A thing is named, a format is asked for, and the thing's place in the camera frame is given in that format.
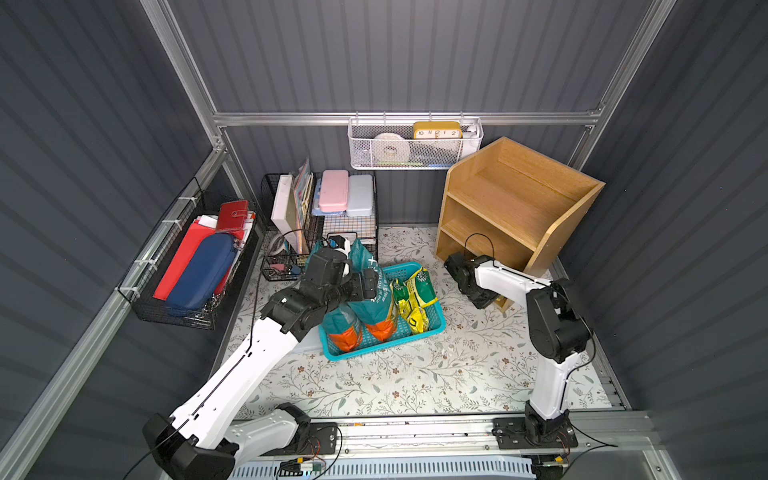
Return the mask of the floral table mat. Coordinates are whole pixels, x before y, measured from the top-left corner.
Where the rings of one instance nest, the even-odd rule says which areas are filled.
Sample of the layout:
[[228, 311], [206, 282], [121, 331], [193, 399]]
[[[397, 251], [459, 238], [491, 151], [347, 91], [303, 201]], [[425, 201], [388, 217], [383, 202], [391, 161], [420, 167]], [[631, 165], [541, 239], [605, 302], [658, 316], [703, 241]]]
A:
[[383, 227], [384, 265], [418, 262], [432, 276], [444, 315], [443, 332], [424, 340], [331, 361], [316, 335], [279, 362], [260, 384], [241, 419], [290, 402], [314, 417], [517, 412], [537, 371], [527, 315], [476, 309], [435, 256], [434, 227]]

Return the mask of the white book in organizer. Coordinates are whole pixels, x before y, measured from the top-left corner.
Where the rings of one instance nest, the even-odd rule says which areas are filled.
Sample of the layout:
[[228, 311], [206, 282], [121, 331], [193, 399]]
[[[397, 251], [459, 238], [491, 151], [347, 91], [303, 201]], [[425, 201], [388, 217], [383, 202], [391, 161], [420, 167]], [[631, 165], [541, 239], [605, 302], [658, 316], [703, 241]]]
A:
[[294, 198], [293, 177], [279, 177], [271, 212], [271, 221], [296, 253], [303, 252], [302, 231]]

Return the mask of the red folder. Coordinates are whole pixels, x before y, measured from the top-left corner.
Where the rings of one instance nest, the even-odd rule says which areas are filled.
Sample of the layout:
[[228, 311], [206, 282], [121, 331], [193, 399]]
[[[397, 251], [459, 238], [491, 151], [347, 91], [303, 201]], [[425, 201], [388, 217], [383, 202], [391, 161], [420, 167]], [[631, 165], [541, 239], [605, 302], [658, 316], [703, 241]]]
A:
[[215, 233], [215, 229], [193, 222], [187, 229], [170, 265], [154, 291], [153, 297], [165, 301], [183, 275], [200, 244]]

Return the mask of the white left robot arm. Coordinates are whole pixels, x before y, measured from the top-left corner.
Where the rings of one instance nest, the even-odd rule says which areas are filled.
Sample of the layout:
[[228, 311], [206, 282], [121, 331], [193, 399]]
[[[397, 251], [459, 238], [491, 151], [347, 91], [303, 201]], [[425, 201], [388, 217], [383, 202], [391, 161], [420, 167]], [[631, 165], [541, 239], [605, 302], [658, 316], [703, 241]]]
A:
[[302, 449], [311, 421], [293, 405], [241, 425], [234, 424], [235, 416], [326, 314], [375, 299], [380, 278], [374, 268], [354, 271], [343, 250], [316, 251], [299, 282], [270, 297], [249, 334], [208, 381], [170, 416], [155, 414], [146, 422], [143, 435], [155, 463], [172, 479], [227, 479], [265, 453]]

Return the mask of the teal plastic basket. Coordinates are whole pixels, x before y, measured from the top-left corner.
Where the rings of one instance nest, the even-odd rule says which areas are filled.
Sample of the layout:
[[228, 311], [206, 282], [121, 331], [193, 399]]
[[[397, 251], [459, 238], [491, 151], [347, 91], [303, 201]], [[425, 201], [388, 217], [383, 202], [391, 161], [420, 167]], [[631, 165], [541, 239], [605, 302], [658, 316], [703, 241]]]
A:
[[[388, 281], [394, 279], [405, 281], [421, 268], [422, 265], [418, 262], [406, 262], [391, 266], [383, 266], [382, 271], [385, 279]], [[388, 348], [402, 346], [409, 342], [425, 340], [426, 338], [442, 333], [446, 327], [446, 319], [440, 302], [437, 301], [433, 305], [426, 307], [425, 312], [429, 319], [429, 329], [424, 333], [413, 334], [407, 322], [403, 319], [399, 319], [395, 334], [386, 342], [377, 340], [370, 332], [363, 329], [363, 340], [361, 344], [355, 350], [350, 352], [343, 352], [340, 350], [330, 341], [323, 326], [320, 326], [318, 331], [324, 355], [328, 360], [338, 362]]]

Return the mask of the light blue pencil case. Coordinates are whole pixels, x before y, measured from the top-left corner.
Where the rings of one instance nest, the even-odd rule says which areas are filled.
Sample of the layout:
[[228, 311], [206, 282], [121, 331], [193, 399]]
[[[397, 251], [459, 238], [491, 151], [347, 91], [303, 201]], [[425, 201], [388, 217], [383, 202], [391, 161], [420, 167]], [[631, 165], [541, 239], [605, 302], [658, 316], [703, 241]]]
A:
[[373, 213], [373, 207], [373, 177], [371, 175], [350, 176], [346, 214], [349, 217], [367, 217]]

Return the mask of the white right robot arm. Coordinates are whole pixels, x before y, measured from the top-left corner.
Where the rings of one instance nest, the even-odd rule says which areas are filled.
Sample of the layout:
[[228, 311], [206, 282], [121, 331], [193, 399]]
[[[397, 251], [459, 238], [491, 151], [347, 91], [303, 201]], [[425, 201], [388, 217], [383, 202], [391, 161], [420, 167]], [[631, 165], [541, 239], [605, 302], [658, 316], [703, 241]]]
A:
[[571, 427], [565, 396], [572, 372], [580, 367], [592, 332], [568, 295], [568, 282], [534, 277], [481, 255], [449, 255], [444, 266], [478, 309], [503, 296], [527, 312], [530, 341], [539, 354], [536, 379], [525, 406], [526, 437], [553, 441]]

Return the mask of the yellow fertilizer packet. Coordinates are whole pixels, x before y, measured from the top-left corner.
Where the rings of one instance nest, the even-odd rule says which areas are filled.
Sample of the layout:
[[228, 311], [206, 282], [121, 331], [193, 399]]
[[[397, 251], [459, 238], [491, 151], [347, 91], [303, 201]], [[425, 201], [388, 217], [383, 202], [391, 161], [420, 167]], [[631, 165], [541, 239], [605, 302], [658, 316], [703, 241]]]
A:
[[393, 302], [397, 307], [398, 314], [404, 320], [408, 320], [411, 315], [412, 307], [410, 304], [410, 294], [404, 281], [395, 278], [390, 283]]
[[420, 268], [405, 283], [412, 305], [427, 308], [437, 301], [437, 295], [426, 268]]
[[406, 322], [413, 335], [421, 335], [430, 329], [430, 322], [426, 311], [422, 307], [415, 307], [406, 317]]

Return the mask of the teal fertilizer bag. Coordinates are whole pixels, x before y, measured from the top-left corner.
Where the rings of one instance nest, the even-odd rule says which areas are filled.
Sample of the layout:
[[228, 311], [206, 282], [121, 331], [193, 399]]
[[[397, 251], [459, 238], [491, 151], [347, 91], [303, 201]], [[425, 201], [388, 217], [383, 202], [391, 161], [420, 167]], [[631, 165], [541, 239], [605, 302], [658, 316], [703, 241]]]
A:
[[322, 326], [330, 342], [344, 353], [357, 349], [362, 343], [362, 322], [347, 303], [327, 313]]
[[374, 282], [374, 297], [359, 302], [351, 302], [349, 306], [375, 339], [386, 342], [397, 330], [392, 291], [386, 276], [371, 252], [358, 239], [351, 244], [349, 260], [352, 263], [353, 273], [365, 273], [367, 270], [372, 270], [377, 275]]

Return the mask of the yellow clock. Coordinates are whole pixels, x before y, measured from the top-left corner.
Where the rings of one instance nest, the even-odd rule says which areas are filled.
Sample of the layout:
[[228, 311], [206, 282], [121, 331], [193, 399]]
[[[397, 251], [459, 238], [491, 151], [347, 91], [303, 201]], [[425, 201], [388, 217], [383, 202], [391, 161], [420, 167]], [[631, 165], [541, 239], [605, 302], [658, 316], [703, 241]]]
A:
[[461, 140], [463, 132], [457, 121], [419, 121], [413, 124], [414, 140]]

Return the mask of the dark red wallet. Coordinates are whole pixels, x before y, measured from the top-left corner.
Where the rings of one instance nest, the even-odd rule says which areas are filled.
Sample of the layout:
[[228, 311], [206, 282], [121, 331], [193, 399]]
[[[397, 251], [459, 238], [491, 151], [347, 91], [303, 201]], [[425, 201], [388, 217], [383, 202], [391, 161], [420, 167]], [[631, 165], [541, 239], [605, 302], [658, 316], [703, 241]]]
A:
[[236, 200], [223, 203], [220, 206], [216, 231], [231, 233], [244, 229], [248, 219], [249, 203], [247, 200]]

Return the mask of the wooden shelf unit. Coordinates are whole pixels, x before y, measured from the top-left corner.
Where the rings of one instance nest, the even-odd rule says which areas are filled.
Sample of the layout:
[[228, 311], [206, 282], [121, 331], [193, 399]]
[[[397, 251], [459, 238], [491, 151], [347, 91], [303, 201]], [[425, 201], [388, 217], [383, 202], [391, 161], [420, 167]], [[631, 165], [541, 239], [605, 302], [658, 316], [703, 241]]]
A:
[[447, 172], [436, 256], [494, 256], [548, 271], [605, 183], [503, 137]]

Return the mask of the white tape roll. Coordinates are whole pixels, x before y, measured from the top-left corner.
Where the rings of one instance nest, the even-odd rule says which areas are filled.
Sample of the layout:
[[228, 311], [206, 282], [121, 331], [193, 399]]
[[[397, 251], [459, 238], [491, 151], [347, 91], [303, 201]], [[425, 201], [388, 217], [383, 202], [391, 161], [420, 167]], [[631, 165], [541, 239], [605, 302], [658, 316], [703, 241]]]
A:
[[371, 140], [371, 153], [377, 164], [407, 164], [411, 148], [408, 140], [392, 132], [383, 132]]

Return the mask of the navy blue pouch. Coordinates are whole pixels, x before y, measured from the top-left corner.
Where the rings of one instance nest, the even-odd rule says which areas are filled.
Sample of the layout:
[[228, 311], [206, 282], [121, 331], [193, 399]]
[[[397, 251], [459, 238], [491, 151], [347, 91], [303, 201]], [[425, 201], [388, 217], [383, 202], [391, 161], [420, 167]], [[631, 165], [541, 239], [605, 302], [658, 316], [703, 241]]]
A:
[[236, 254], [236, 239], [229, 233], [204, 239], [165, 300], [166, 312], [184, 317], [201, 310], [227, 276]]

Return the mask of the pink pencil case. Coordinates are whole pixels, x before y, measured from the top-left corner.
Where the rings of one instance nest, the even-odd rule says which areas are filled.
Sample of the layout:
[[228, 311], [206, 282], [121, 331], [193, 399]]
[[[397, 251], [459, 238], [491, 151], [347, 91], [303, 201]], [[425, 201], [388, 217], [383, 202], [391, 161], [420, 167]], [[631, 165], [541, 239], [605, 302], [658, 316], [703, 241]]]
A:
[[318, 207], [323, 213], [345, 211], [349, 196], [349, 173], [326, 170], [322, 174]]

